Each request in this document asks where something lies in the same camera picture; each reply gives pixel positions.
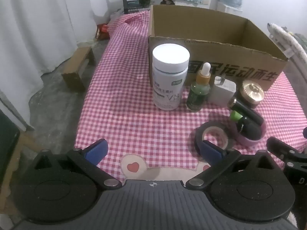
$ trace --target white charger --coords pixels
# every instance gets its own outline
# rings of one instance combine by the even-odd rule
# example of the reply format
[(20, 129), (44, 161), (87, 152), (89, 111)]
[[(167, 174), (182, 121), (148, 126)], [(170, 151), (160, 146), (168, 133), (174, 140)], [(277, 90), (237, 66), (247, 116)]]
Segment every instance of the white charger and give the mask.
[(208, 102), (220, 107), (227, 107), (227, 103), (234, 96), (236, 88), (237, 86), (234, 82), (224, 77), (216, 76), (208, 97)]

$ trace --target green glass bottle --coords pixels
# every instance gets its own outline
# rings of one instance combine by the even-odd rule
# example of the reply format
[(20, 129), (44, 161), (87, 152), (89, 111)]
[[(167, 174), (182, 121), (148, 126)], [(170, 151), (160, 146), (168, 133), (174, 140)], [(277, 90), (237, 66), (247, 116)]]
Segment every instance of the green glass bottle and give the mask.
[(192, 83), (186, 106), (190, 111), (198, 112), (204, 106), (210, 92), (210, 63), (206, 62), (197, 73), (196, 81)]

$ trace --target checkered tablecloth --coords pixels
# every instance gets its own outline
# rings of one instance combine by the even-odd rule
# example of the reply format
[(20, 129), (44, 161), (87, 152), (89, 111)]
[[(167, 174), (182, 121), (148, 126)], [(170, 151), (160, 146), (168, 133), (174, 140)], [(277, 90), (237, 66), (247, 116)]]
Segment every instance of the checkered tablecloth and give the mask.
[[(124, 180), (120, 161), (128, 153), (141, 156), (149, 167), (194, 169), (200, 159), (193, 146), (195, 129), (209, 120), (228, 125), (230, 114), (213, 104), (189, 112), (188, 88), (176, 110), (156, 108), (148, 74), (148, 19), (147, 11), (124, 15), (110, 27), (111, 40), (88, 89), (76, 136), (75, 147), (80, 148), (105, 138), (109, 152), (98, 166), (120, 180)], [(256, 111), (267, 122), (265, 137), (253, 148), (237, 143), (236, 149), (252, 154), (265, 149), (267, 138), (275, 136), (303, 150), (307, 120), (284, 73)]]

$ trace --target gold round lid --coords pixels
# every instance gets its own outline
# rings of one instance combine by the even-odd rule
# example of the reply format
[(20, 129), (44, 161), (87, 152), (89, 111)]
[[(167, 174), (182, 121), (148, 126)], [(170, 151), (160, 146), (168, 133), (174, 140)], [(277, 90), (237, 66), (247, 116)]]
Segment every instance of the gold round lid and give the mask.
[(264, 91), (259, 84), (251, 80), (244, 80), (240, 89), (244, 99), (252, 104), (259, 104), (264, 99)]

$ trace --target metal screw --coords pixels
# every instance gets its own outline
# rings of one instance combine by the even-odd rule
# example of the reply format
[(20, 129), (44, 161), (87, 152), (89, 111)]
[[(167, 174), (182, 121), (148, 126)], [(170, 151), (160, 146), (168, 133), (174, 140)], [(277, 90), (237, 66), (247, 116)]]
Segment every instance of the metal screw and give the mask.
[(119, 181), (116, 179), (107, 179), (103, 183), (108, 187), (115, 187), (119, 183)]
[(204, 184), (204, 181), (202, 179), (192, 178), (191, 180), (189, 180), (189, 183), (192, 186), (201, 186)]

